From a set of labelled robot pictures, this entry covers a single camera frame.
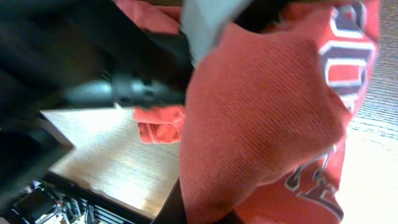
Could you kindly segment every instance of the wood grain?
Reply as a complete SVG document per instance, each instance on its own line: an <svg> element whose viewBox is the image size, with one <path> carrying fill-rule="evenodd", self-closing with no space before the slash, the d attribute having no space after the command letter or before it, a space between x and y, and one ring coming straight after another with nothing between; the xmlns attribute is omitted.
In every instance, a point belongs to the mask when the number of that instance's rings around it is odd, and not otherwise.
<svg viewBox="0 0 398 224"><path fill-rule="evenodd" d="M45 115L76 149L51 171L154 218L178 178L178 145L143 144L132 110Z"/></svg>

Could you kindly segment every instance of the knit fabric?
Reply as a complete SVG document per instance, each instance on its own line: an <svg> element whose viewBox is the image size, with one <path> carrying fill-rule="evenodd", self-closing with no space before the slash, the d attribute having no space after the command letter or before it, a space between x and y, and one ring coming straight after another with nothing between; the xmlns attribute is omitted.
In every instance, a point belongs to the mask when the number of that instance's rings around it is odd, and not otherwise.
<svg viewBox="0 0 398 224"><path fill-rule="evenodd" d="M119 6L140 27L177 32L175 20L146 3ZM245 223L343 219L334 194L345 128L376 58L378 9L377 0L295 3L263 34L227 26L193 74L185 111L178 108L189 224L214 223L234 209ZM136 115L174 123L162 110Z"/></svg>
<svg viewBox="0 0 398 224"><path fill-rule="evenodd" d="M118 6L141 29L178 34L179 7L154 7L134 0L119 0ZM185 109L183 106L154 107L151 110L135 107L133 118L138 122L142 142L170 144L180 140Z"/></svg>

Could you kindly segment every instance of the black plastic part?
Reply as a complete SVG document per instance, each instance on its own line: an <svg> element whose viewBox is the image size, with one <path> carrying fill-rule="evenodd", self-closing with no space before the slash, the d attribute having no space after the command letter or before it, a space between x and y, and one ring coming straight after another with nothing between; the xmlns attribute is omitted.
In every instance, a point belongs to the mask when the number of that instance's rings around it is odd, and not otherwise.
<svg viewBox="0 0 398 224"><path fill-rule="evenodd" d="M32 193L23 198L17 205L17 210L30 222L35 222L53 208L55 201L41 188L36 188Z"/></svg>
<svg viewBox="0 0 398 224"><path fill-rule="evenodd" d="M289 0L253 0L249 6L235 19L235 23L251 32L260 32L270 22L279 21L279 13Z"/></svg>
<svg viewBox="0 0 398 224"><path fill-rule="evenodd" d="M156 80L143 80L131 75L129 70L120 69L112 78L115 102L120 106L183 105L185 94L171 89Z"/></svg>
<svg viewBox="0 0 398 224"><path fill-rule="evenodd" d="M49 173L43 179L45 183L53 186L53 188L59 192L68 195L71 198L80 198L83 201L83 206L87 204L94 206L94 212L96 218L99 216L107 217L110 220L120 220L126 223L134 224L150 224L151 219L141 214L128 210L125 207L101 196L88 189L79 187L77 184L70 182L59 175Z"/></svg>
<svg viewBox="0 0 398 224"><path fill-rule="evenodd" d="M59 142L55 127L45 123L54 132L40 126L21 124L15 130L0 131L0 208L8 208L20 191L32 180L43 176L48 168L63 157L72 145Z"/></svg>
<svg viewBox="0 0 398 224"><path fill-rule="evenodd" d="M3 9L0 18L21 19L38 13L46 13L71 5L79 0L18 0L0 1L0 8Z"/></svg>
<svg viewBox="0 0 398 224"><path fill-rule="evenodd" d="M187 87L189 79L183 84L174 77L190 77L192 71L181 69L173 54L150 40L112 1L81 1L66 16L118 62L134 69L138 77L180 90Z"/></svg>
<svg viewBox="0 0 398 224"><path fill-rule="evenodd" d="M153 40L159 47L171 53L175 57L175 63L178 69L181 71L181 78L185 82L189 82L191 74L193 72L193 65L191 63L192 56L189 51L188 38L183 32L178 34L162 34L145 31L145 34Z"/></svg>
<svg viewBox="0 0 398 224"><path fill-rule="evenodd" d="M61 12L0 20L0 49L3 69L46 94L98 78L106 68L101 49Z"/></svg>

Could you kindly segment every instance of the folded cloth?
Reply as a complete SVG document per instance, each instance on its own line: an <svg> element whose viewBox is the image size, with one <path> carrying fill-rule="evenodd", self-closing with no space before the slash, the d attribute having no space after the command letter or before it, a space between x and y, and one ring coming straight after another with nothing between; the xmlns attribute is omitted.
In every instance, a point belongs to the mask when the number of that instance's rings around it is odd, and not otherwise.
<svg viewBox="0 0 398 224"><path fill-rule="evenodd" d="M345 135L376 58L378 1L291 4L264 34L231 23L187 91L189 224L335 224Z"/></svg>
<svg viewBox="0 0 398 224"><path fill-rule="evenodd" d="M147 2L135 0L120 0L118 6L141 29L178 34L179 7L155 7ZM138 122L142 142L164 144L180 140L184 117L182 106L151 108L150 110L135 107L133 115Z"/></svg>

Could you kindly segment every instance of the wooden surface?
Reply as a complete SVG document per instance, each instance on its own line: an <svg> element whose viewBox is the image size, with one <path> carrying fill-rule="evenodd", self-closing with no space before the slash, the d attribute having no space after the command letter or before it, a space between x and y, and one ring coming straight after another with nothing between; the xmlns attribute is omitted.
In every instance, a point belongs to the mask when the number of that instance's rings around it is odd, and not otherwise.
<svg viewBox="0 0 398 224"><path fill-rule="evenodd" d="M178 145L143 144L131 110L51 111L76 149L51 171L147 217L162 208L178 177Z"/></svg>
<svg viewBox="0 0 398 224"><path fill-rule="evenodd" d="M381 2L381 53L366 101L348 130L338 194L343 223L398 223L398 2ZM53 172L157 215L178 176L177 145L142 144L129 110L47 116L77 146Z"/></svg>
<svg viewBox="0 0 398 224"><path fill-rule="evenodd" d="M338 200L343 223L398 223L398 1L381 0L379 58L348 130Z"/></svg>

